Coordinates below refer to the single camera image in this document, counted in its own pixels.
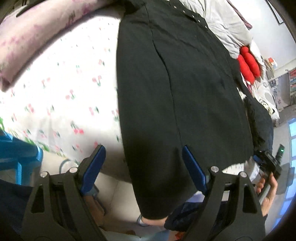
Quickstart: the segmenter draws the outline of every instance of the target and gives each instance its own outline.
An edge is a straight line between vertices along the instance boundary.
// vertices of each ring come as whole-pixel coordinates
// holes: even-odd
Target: blue gripper pad
[[[263,161],[256,155],[253,156],[253,159],[257,162],[258,165],[261,165],[263,163]]]
[[[196,162],[193,154],[190,152],[187,146],[184,146],[182,149],[182,158],[197,190],[201,191],[203,194],[206,193],[206,175],[202,171],[199,164]]]
[[[80,193],[83,196],[92,189],[94,182],[95,182],[95,180],[101,170],[101,167],[106,159],[105,147],[98,146],[97,148],[99,148],[99,150],[97,151],[97,149],[95,149],[93,154],[95,152],[97,152],[97,153],[95,153],[94,156],[92,154],[90,157],[88,157],[88,158],[92,159],[92,161],[89,164],[88,168],[86,169],[86,171],[84,172],[84,175],[82,177],[82,185],[80,188]]]
[[[36,145],[28,144],[0,129],[0,159],[25,158],[29,161],[42,161],[43,152]]]

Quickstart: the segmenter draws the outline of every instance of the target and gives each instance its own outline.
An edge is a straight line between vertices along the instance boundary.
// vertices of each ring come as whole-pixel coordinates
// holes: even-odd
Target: screw
[[[247,177],[247,174],[245,172],[240,173],[241,177]]]
[[[40,173],[40,177],[45,178],[47,176],[48,172],[44,171]]]
[[[219,168],[217,166],[212,166],[211,171],[212,172],[219,172]]]
[[[71,167],[69,172],[71,173],[76,173],[78,171],[78,168],[77,167]]]

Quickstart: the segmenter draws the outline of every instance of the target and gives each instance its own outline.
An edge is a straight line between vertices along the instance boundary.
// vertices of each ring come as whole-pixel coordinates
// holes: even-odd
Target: blue chair
[[[41,166],[43,150],[0,130],[0,171],[15,169],[19,185],[30,185],[33,169]]]

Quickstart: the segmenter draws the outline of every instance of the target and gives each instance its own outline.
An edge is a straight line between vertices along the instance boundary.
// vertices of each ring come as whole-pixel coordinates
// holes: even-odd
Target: red cushion
[[[255,81],[255,77],[251,72],[249,66],[247,65],[246,61],[244,60],[243,56],[239,55],[237,60],[239,62],[240,70],[244,79],[253,84]]]
[[[254,58],[254,56],[250,53],[250,50],[247,46],[243,46],[240,49],[241,55],[244,57],[247,65],[249,66],[251,72],[253,73],[255,78],[260,77],[260,68],[259,65]]]

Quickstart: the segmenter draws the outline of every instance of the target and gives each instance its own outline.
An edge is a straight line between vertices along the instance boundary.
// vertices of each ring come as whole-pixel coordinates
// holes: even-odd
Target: black garment
[[[191,223],[196,219],[197,212],[200,209],[201,202],[186,202],[177,207],[165,221],[164,228],[173,231],[186,232]],[[221,202],[216,222],[213,226],[212,233],[219,232],[223,228],[223,219],[227,214],[227,202]]]
[[[8,224],[18,234],[21,233],[22,220],[32,189],[0,179],[0,215],[8,220]]]
[[[123,2],[117,80],[124,151],[141,214],[161,219],[196,191],[184,145],[198,161],[224,169],[250,158],[252,135],[237,91],[238,62],[206,21],[178,0]],[[254,115],[268,116],[255,108]]]

